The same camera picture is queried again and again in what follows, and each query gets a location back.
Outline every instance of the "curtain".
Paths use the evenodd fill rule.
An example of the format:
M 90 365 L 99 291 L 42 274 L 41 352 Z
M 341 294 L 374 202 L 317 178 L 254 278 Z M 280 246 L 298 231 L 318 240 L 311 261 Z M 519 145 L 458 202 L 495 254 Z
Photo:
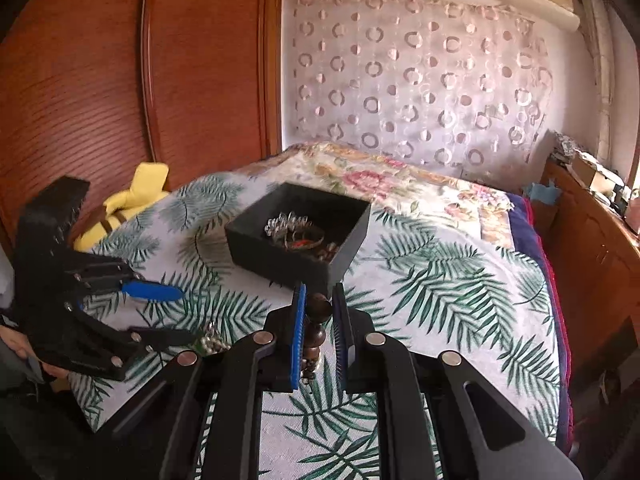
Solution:
M 553 86 L 532 25 L 507 6 L 284 0 L 286 142 L 514 189 Z

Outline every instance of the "bed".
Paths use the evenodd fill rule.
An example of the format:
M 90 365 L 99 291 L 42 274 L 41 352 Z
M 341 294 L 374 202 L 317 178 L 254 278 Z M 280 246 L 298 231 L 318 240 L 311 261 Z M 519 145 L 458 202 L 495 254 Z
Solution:
M 566 449 L 570 357 L 553 273 L 528 203 L 386 156 L 327 142 L 296 145 L 181 187 L 94 251 L 126 258 L 146 278 L 180 286 L 184 298 L 156 303 L 113 294 L 90 298 L 86 311 L 119 329 L 197 332 L 214 320 L 229 343 L 258 330 L 268 311 L 290 303 L 291 291 L 235 267 L 223 226 L 284 181 L 372 202 L 367 238 L 344 277 L 349 306 L 369 312 L 377 330 L 412 351 L 457 349 Z M 71 374 L 94 431 L 180 350 L 150 353 L 122 383 Z M 261 479 L 378 475 L 375 398 L 339 395 L 331 338 L 322 353 L 311 386 L 264 396 Z M 209 422 L 214 407 L 212 398 Z M 216 436 L 205 428 L 202 452 L 210 437 Z

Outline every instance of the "open box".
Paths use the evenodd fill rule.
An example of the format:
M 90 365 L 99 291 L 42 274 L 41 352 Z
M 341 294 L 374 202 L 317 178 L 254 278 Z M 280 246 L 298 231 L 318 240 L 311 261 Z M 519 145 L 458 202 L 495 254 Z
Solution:
M 226 240 L 236 265 L 290 288 L 303 282 L 309 292 L 330 298 L 367 236 L 370 211 L 364 200 L 281 184 L 226 225 Z M 270 218 L 289 212 L 307 216 L 324 230 L 324 243 L 340 246 L 331 261 L 318 260 L 309 251 L 287 251 L 265 234 Z

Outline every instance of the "wooden desk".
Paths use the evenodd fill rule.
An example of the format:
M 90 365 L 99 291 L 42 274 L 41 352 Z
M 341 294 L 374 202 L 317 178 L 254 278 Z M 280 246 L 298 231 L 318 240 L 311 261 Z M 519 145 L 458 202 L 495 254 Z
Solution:
M 541 182 L 550 178 L 562 196 L 543 243 L 556 274 L 574 370 L 592 376 L 593 368 L 617 366 L 616 354 L 626 358 L 640 340 L 639 243 L 620 218 L 551 161 Z

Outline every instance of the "yellow plush toy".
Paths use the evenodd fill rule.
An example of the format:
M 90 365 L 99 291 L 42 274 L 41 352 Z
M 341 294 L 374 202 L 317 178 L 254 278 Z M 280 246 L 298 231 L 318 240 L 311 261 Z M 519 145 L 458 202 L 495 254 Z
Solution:
M 136 168 L 129 189 L 110 196 L 97 212 L 100 221 L 76 238 L 74 249 L 88 251 L 108 233 L 169 193 L 163 191 L 169 167 L 159 162 L 142 162 Z

